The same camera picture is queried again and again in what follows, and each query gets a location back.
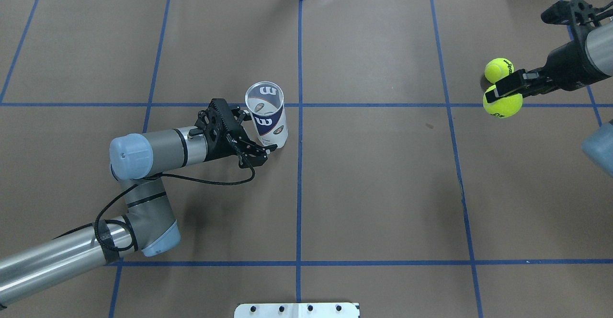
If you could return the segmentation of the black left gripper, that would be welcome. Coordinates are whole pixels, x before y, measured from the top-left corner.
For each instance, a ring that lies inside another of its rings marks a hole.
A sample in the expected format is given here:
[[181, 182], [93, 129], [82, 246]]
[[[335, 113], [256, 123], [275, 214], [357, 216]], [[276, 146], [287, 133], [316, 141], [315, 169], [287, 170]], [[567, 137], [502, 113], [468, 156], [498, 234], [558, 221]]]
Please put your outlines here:
[[232, 118], [225, 127], [217, 117], [206, 118], [206, 161], [222, 159], [237, 154], [240, 168], [260, 167], [269, 158], [269, 150], [263, 147], [248, 147], [251, 141], [242, 123], [251, 120], [247, 109], [231, 108]]

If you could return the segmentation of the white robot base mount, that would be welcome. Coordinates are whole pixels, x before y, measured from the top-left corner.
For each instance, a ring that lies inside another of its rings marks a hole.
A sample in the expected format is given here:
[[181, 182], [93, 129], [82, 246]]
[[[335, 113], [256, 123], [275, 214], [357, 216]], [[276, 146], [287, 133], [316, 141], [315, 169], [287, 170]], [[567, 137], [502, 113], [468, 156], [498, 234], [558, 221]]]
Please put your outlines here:
[[234, 311], [235, 318], [359, 318], [358, 303], [245, 303]]

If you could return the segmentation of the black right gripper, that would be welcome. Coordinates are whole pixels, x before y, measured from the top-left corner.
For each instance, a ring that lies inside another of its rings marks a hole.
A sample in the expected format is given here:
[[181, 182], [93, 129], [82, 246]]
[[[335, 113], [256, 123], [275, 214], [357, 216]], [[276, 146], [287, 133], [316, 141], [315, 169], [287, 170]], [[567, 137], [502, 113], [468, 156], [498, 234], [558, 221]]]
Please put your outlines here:
[[542, 70], [519, 69], [496, 82], [496, 88], [487, 93], [487, 101], [496, 102], [515, 94], [531, 97], [541, 89], [543, 92], [575, 91], [610, 77], [611, 74], [593, 63], [585, 43], [573, 41], [553, 50]]

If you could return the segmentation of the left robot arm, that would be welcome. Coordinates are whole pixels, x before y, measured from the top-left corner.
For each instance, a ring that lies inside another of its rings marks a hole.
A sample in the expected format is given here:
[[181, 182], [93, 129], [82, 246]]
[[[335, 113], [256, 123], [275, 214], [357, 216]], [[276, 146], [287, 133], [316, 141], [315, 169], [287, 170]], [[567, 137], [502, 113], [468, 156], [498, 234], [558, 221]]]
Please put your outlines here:
[[[193, 126], [114, 139], [109, 169], [121, 192], [90, 223], [2, 258], [1, 309], [131, 253], [153, 257], [175, 248], [182, 236], [163, 179], [220, 186], [250, 182], [255, 167], [278, 146], [251, 140], [242, 126], [245, 120], [255, 120], [254, 113], [212, 104], [198, 113]], [[251, 171], [249, 178], [219, 182], [172, 173], [232, 156]]]

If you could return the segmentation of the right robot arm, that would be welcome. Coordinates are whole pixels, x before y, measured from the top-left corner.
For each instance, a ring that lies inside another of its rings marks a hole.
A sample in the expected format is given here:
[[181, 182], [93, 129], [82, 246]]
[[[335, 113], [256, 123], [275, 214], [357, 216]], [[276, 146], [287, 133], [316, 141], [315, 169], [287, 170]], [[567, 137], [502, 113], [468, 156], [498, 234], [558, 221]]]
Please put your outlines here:
[[508, 68], [497, 79], [487, 69], [491, 86], [482, 96], [486, 111], [504, 119], [516, 114], [527, 97], [572, 92], [612, 80], [612, 23], [573, 25], [571, 32], [571, 40], [552, 50], [542, 67]]

